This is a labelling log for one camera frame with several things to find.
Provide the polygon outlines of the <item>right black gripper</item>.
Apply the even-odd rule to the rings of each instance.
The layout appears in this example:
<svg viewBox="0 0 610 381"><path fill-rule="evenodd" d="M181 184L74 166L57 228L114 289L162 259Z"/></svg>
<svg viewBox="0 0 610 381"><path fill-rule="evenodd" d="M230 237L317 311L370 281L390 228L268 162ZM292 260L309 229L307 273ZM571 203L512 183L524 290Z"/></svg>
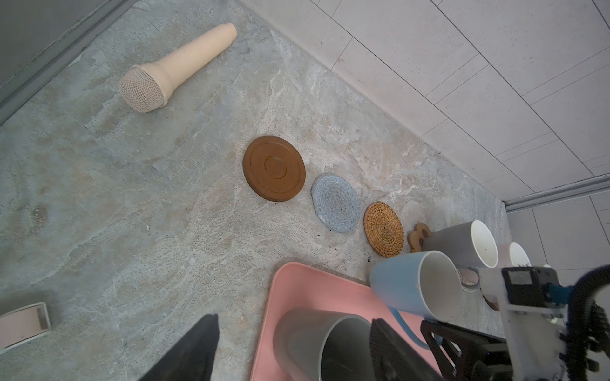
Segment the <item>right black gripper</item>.
<svg viewBox="0 0 610 381"><path fill-rule="evenodd" d="M444 322L424 320L420 332L447 380L511 380L507 341Z"/></svg>

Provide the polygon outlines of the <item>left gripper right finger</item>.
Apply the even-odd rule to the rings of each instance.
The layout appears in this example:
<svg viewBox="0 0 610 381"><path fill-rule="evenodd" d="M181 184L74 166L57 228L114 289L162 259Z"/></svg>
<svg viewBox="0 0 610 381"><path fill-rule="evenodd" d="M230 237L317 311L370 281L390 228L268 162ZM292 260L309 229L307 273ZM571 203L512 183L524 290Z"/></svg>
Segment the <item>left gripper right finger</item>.
<svg viewBox="0 0 610 381"><path fill-rule="evenodd" d="M373 319L369 350L375 380L433 381L443 377L384 319Z"/></svg>

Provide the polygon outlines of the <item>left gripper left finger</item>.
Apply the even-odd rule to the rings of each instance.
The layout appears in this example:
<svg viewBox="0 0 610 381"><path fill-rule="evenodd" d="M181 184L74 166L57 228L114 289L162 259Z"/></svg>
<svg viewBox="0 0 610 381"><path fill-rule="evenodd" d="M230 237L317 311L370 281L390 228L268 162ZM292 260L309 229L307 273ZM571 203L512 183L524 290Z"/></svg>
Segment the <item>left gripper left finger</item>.
<svg viewBox="0 0 610 381"><path fill-rule="evenodd" d="M210 380L219 338L219 316L206 314L140 380Z"/></svg>

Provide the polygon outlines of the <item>grey metal mug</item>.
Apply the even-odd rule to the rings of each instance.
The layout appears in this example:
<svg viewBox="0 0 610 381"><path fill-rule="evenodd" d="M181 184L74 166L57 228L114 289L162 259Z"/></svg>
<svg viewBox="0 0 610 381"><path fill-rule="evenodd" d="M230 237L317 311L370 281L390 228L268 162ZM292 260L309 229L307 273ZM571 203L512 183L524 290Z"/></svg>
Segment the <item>grey metal mug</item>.
<svg viewBox="0 0 610 381"><path fill-rule="evenodd" d="M294 380L374 380L371 328L357 314L293 309L275 328L274 356Z"/></svg>

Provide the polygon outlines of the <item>light blue handled mug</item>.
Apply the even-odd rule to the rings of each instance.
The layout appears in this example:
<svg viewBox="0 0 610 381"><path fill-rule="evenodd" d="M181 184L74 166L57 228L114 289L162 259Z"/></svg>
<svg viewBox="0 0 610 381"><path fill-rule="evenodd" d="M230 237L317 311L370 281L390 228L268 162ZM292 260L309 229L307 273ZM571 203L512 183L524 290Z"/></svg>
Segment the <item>light blue handled mug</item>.
<svg viewBox="0 0 610 381"><path fill-rule="evenodd" d="M428 344L401 317L402 311L433 322L450 322L462 315L458 270L440 251L400 254L383 260L374 266L369 283L406 335L422 349L429 349Z"/></svg>

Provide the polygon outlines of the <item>white mug pink handle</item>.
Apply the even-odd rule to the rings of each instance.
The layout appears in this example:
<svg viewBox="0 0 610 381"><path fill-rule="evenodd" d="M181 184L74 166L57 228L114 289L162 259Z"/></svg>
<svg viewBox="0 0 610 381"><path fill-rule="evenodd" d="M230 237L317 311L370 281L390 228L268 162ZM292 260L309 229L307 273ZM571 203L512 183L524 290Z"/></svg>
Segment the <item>white mug pink handle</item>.
<svg viewBox="0 0 610 381"><path fill-rule="evenodd" d="M516 242L499 244L497 268L530 267L532 265L524 248Z"/></svg>

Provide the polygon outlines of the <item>teal handled mug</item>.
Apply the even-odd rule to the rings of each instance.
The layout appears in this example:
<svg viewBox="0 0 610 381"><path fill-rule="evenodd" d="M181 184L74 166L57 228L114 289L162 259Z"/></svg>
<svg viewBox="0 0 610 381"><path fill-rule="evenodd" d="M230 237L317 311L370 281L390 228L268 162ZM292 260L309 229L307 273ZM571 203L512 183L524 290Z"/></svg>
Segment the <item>teal handled mug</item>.
<svg viewBox="0 0 610 381"><path fill-rule="evenodd" d="M423 249L443 252L456 268L495 268L499 262L494 236L479 220L433 233L424 240Z"/></svg>

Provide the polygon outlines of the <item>cork paw coaster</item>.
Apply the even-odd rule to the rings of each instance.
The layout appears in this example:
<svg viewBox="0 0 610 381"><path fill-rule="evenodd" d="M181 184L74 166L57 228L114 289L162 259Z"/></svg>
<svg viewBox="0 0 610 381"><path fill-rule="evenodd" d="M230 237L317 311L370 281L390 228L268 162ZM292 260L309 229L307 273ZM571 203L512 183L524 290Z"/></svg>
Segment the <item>cork paw coaster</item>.
<svg viewBox="0 0 610 381"><path fill-rule="evenodd" d="M411 231L407 236L407 243L410 247L410 252L422 252L424 241L432 235L430 228L422 223L416 223L414 230Z"/></svg>

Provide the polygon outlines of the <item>rattan woven coaster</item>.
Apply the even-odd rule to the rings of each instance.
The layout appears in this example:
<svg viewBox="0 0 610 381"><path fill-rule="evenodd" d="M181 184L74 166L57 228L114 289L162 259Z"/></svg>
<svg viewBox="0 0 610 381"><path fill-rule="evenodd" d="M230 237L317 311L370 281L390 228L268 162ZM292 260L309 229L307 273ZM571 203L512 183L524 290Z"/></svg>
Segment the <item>rattan woven coaster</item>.
<svg viewBox="0 0 610 381"><path fill-rule="evenodd" d="M375 202L368 206L364 230L369 244L380 256L389 258L401 254L405 243L403 226L388 204Z"/></svg>

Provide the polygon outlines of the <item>blue woven coaster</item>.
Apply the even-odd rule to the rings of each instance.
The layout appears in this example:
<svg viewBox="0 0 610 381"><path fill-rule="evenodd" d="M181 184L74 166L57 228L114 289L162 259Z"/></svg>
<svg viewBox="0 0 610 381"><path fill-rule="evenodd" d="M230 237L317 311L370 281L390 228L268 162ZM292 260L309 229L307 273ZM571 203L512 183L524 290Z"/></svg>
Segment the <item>blue woven coaster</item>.
<svg viewBox="0 0 610 381"><path fill-rule="evenodd" d="M360 202L355 190L341 176L323 173L311 187L316 215L330 230L348 233L360 216Z"/></svg>

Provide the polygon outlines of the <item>dark wooden coaster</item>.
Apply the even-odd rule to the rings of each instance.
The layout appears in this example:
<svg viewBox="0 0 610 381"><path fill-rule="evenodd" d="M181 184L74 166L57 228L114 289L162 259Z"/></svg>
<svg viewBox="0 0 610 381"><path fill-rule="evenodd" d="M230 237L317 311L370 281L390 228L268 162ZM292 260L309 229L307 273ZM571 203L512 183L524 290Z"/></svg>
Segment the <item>dark wooden coaster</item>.
<svg viewBox="0 0 610 381"><path fill-rule="evenodd" d="M276 203L297 196L306 179L299 152L288 141L275 136L254 139L246 149L242 169L252 190Z"/></svg>

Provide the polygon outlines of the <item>white multicolour woven coaster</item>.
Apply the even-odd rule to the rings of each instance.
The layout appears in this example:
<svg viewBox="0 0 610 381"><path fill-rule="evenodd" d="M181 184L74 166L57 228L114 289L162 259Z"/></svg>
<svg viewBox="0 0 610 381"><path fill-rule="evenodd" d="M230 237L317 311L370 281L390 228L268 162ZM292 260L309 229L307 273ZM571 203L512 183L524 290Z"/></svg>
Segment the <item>white multicolour woven coaster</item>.
<svg viewBox="0 0 610 381"><path fill-rule="evenodd" d="M462 288L467 292L475 292L481 288L481 278L478 268L462 268L458 270Z"/></svg>

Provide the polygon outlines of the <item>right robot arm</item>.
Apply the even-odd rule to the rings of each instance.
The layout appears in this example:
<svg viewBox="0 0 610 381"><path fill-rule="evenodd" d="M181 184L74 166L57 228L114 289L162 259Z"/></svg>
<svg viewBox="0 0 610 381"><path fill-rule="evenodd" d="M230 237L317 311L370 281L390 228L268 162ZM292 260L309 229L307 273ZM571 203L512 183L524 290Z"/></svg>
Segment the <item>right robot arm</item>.
<svg viewBox="0 0 610 381"><path fill-rule="evenodd" d="M440 322L422 322L422 348L447 380L587 380L599 371L590 352L609 353L609 322L595 302L609 285L609 267L575 285L549 267L494 268L478 273L495 302L504 337Z"/></svg>

